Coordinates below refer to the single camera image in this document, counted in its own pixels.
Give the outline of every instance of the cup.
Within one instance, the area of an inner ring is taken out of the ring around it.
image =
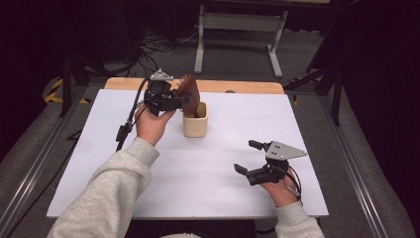
[[[205,102],[198,104],[198,118],[182,113],[183,134],[185,137],[204,137],[207,133],[208,108]]]

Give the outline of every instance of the dark floor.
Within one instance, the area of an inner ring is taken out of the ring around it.
[[[283,71],[283,78],[273,76],[265,45],[271,40],[268,34],[253,34],[243,40],[228,33],[216,32],[206,39],[203,72],[198,79],[278,81],[283,85],[293,77],[305,75],[306,66],[323,40],[317,33],[285,31],[280,39],[277,57]],[[158,67],[175,77],[193,72],[196,43],[190,41],[167,53],[154,53],[151,57]],[[141,59],[147,66],[153,64]],[[107,65],[108,69],[119,65]],[[136,65],[132,76],[143,77],[144,71]],[[51,155],[37,182],[31,187],[26,203],[21,207],[21,216],[28,210],[37,196],[39,200],[25,215],[11,237],[45,237],[53,225],[53,219],[46,218],[47,209],[54,195],[59,177],[43,193],[60,164],[65,161],[73,141],[66,138],[83,128],[96,93],[104,86],[104,78],[95,77],[83,98],[90,104],[78,103],[68,118]],[[340,110],[340,127],[331,123],[329,108],[331,94],[322,97],[312,93],[314,82],[303,85],[290,95],[297,123],[305,141],[308,153],[330,212],[320,218],[326,237],[415,237],[406,211],[384,178],[368,146],[359,123],[344,94]],[[291,95],[297,95],[297,104]],[[48,107],[34,121],[8,156],[0,164],[0,210],[10,210],[21,180],[26,176],[35,158],[53,131],[61,104],[48,103]],[[268,229],[274,219],[257,221],[259,229]],[[275,237],[274,234],[259,237]]]

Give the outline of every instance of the gray sweatshirt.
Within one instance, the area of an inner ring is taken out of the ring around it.
[[[83,193],[55,222],[48,237],[124,237],[136,201],[150,183],[151,166],[157,158],[155,147],[140,138],[126,151],[115,153],[93,174]],[[277,237],[324,237],[316,220],[305,213],[300,202],[277,207],[276,214]]]

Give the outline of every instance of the dark background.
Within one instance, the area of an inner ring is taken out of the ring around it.
[[[2,1],[0,160],[45,108],[43,91],[60,74],[66,56],[81,54],[99,64],[129,61],[138,55],[136,43],[145,23],[172,39],[196,24],[197,6],[173,5],[157,15],[154,6],[140,3]],[[365,15],[340,18],[313,67],[331,63],[343,46],[354,47],[341,68],[344,87],[378,163],[419,234],[419,3],[381,1],[358,7]],[[292,11],[286,28],[326,33],[331,24],[331,16],[308,19],[304,12]]]

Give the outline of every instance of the person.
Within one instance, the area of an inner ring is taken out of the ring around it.
[[[174,111],[156,117],[142,105],[136,112],[137,137],[126,149],[116,152],[91,177],[86,189],[56,220],[48,237],[124,237],[138,197],[151,180],[151,166],[158,158],[155,145],[163,136]],[[277,237],[323,237],[313,217],[284,182],[263,183],[275,206]],[[165,238],[199,238],[190,233]]]

